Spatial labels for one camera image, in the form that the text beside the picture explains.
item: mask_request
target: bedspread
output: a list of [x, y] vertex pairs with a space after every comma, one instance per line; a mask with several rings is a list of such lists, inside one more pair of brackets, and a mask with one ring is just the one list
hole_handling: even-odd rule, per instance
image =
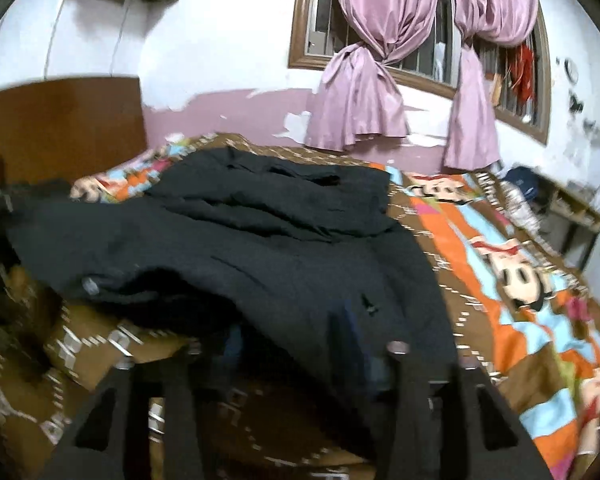
[[80, 179], [72, 196], [125, 200], [188, 153], [225, 145], [391, 174], [388, 214], [413, 233], [436, 271], [459, 354], [482, 363], [554, 478], [581, 476], [600, 449], [600, 305], [576, 270], [510, 221], [493, 175], [401, 173], [348, 156], [212, 134], [170, 142], [128, 166]]

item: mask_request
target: window frame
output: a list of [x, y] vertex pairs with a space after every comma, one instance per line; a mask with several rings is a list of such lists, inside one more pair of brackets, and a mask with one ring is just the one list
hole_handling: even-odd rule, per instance
[[[330, 56], [318, 56], [308, 54], [306, 45], [309, 38], [309, 24], [312, 0], [296, 0], [294, 7], [293, 24], [291, 29], [291, 42], [289, 48], [289, 68], [304, 68], [310, 70], [324, 70]], [[451, 14], [455, 15], [455, 0], [451, 0]], [[461, 38], [455, 24], [451, 25], [451, 84], [435, 81], [426, 75], [420, 75], [393, 67], [386, 67], [398, 85], [408, 86], [423, 92], [438, 95], [447, 99], [453, 99], [456, 95], [458, 82], [459, 57], [461, 49]], [[536, 23], [535, 40], [536, 51], [540, 52], [538, 57], [538, 69], [536, 71], [538, 88], [538, 124], [529, 124], [522, 121], [516, 114], [500, 107], [494, 107], [496, 119], [512, 126], [513, 128], [531, 136], [541, 144], [546, 145], [549, 132], [549, 119], [551, 111], [551, 63], [549, 56], [549, 44], [546, 35], [546, 26], [542, 9], [538, 6], [538, 21]]]

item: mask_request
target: pink wall paint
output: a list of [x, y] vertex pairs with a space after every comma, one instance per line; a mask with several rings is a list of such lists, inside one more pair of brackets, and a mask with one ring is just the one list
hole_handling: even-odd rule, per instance
[[[182, 133], [199, 137], [211, 132], [238, 133], [261, 146], [299, 146], [288, 137], [277, 137], [286, 131], [286, 115], [299, 115], [308, 108], [311, 89], [256, 92], [254, 89], [212, 92], [194, 96], [182, 110], [144, 108], [144, 123], [149, 146], [163, 143], [169, 134]], [[420, 110], [405, 107], [405, 110]], [[389, 164], [405, 171], [433, 174], [442, 167], [444, 148], [436, 146], [403, 146], [404, 139], [380, 137], [357, 143], [349, 155]]]

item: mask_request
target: pink curtain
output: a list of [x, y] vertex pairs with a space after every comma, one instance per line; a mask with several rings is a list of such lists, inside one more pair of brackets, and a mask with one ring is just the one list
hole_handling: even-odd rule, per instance
[[456, 25], [463, 45], [458, 91], [449, 119], [447, 167], [477, 170], [500, 158], [482, 64], [468, 40], [480, 36], [502, 46], [516, 46], [531, 33], [537, 15], [538, 0], [456, 0]]
[[370, 134], [404, 137], [402, 95], [384, 66], [427, 39], [438, 0], [339, 1], [363, 41], [339, 51], [327, 65], [305, 144], [342, 151]]

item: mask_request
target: black jacket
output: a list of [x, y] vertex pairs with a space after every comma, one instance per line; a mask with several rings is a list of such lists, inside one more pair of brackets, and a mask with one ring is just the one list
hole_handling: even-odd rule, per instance
[[243, 318], [354, 405], [386, 389], [386, 343], [456, 348], [434, 273], [386, 216], [389, 176], [233, 148], [193, 153], [118, 205], [29, 203], [24, 266], [73, 300], [200, 334]]

